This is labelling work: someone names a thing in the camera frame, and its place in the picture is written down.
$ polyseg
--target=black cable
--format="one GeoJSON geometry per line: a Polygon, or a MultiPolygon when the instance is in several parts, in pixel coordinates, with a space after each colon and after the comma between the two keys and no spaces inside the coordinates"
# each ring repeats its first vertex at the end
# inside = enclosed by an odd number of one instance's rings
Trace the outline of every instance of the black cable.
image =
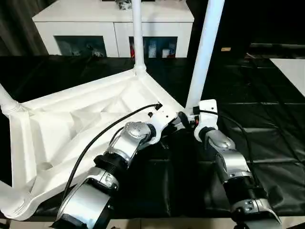
{"type": "MultiPolygon", "coordinates": [[[[235,121],[234,119],[228,117],[228,116],[225,116],[223,114],[218,114],[217,112],[214,112],[214,111],[204,111],[204,110],[200,110],[200,112],[203,112],[203,113],[208,113],[208,114],[213,114],[213,115],[218,115],[222,118],[225,118],[229,121],[231,121],[232,123],[234,123],[235,125],[237,125],[237,127],[242,131],[242,134],[244,136],[244,139],[246,141],[246,144],[247,144],[247,148],[248,148],[248,155],[249,155],[249,160],[250,160],[250,164],[252,165],[253,167],[253,159],[252,159],[252,150],[251,150],[251,146],[250,146],[250,141],[249,141],[249,138],[247,136],[247,132],[244,130],[244,128],[242,127],[242,125],[240,125],[237,121],[235,121]]],[[[252,174],[253,174],[253,177],[254,177],[254,181],[256,183],[256,185],[258,185],[258,178],[255,174],[254,171],[252,171],[252,174]]]]}
{"type": "Polygon", "coordinates": [[[86,152],[88,151],[88,149],[93,145],[93,143],[99,138],[101,137],[106,131],[108,131],[109,129],[111,129],[112,127],[114,127],[115,125],[117,125],[119,122],[125,120],[126,118],[129,118],[130,116],[134,115],[135,113],[138,113],[140,112],[141,110],[144,110],[146,108],[149,108],[149,107],[158,107],[160,106],[160,104],[151,104],[151,105],[147,105],[147,106],[144,106],[142,108],[139,108],[138,110],[135,110],[133,112],[131,112],[130,114],[118,119],[117,121],[115,121],[114,123],[110,124],[108,127],[106,127],[105,129],[103,129],[98,135],[96,135],[96,137],[94,139],[92,139],[88,145],[84,148],[84,150],[82,151],[81,155],[79,156],[79,158],[77,159],[72,171],[71,171],[71,174],[69,176],[69,179],[68,179],[68,182],[67,182],[67,185],[65,187],[65,190],[64,190],[64,193],[63,193],[63,197],[62,197],[62,201],[64,201],[64,199],[66,198],[66,196],[68,195],[68,190],[69,190],[69,187],[71,185],[71,182],[73,180],[73,177],[75,175],[75,172],[78,168],[78,166],[80,165],[81,163],[81,160],[82,158],[85,156],[86,152]]]}
{"type": "Polygon", "coordinates": [[[112,139],[110,140],[109,144],[111,144],[111,142],[115,139],[115,137],[117,136],[117,134],[118,134],[121,130],[123,130],[123,128],[124,128],[124,126],[122,126],[120,129],[118,129],[118,130],[114,133],[114,135],[113,135],[112,139]]]}

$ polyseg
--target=dark curtain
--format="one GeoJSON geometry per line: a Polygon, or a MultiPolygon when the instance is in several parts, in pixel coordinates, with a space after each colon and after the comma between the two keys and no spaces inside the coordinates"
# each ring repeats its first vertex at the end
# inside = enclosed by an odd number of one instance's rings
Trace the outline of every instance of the dark curtain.
{"type": "Polygon", "coordinates": [[[47,55],[32,17],[56,0],[0,0],[0,56],[47,55]]]}

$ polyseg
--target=white tabletop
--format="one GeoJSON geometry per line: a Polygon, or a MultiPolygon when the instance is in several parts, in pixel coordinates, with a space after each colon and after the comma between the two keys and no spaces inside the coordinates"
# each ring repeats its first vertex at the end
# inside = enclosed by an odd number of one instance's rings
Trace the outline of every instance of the white tabletop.
{"type": "Polygon", "coordinates": [[[270,59],[305,96],[305,60],[270,59]]]}
{"type": "MultiPolygon", "coordinates": [[[[142,2],[142,22],[193,22],[185,0],[142,2]]],[[[132,22],[132,10],[119,10],[114,1],[58,0],[33,17],[34,22],[132,22]]]]}

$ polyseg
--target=black plastic sheet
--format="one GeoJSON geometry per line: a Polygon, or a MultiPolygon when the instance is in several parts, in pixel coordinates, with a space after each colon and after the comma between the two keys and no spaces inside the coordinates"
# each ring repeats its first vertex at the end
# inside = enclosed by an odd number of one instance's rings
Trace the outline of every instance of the black plastic sheet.
{"type": "MultiPolygon", "coordinates": [[[[122,58],[0,58],[0,83],[19,102],[119,73],[133,67],[122,58]]],[[[193,72],[188,59],[149,60],[148,73],[185,105],[193,72]]],[[[280,216],[305,214],[305,98],[268,60],[218,61],[209,70],[202,99],[216,99],[218,111],[238,121],[241,131],[219,118],[220,129],[252,160],[251,168],[280,216]]],[[[11,184],[9,121],[0,115],[0,180],[11,184]]],[[[187,130],[139,152],[121,185],[117,218],[229,217],[229,204],[206,154],[187,130]]],[[[55,217],[61,194],[43,202],[35,216],[55,217]]]]}

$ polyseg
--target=robotic arm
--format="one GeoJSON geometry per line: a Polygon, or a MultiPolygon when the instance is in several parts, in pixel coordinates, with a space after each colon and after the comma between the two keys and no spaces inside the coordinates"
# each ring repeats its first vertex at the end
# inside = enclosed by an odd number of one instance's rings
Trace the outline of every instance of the robotic arm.
{"type": "Polygon", "coordinates": [[[119,136],[98,155],[86,177],[63,201],[55,229],[104,229],[113,211],[119,183],[140,148],[157,143],[176,113],[161,107],[147,123],[128,122],[119,136]]]}
{"type": "MultiPolygon", "coordinates": [[[[199,103],[200,111],[217,112],[215,100],[199,103]]],[[[206,153],[216,157],[218,177],[231,205],[236,229],[281,229],[279,217],[271,209],[266,193],[255,183],[245,158],[235,143],[217,127],[217,116],[200,112],[195,138],[203,142],[206,153]]]]}

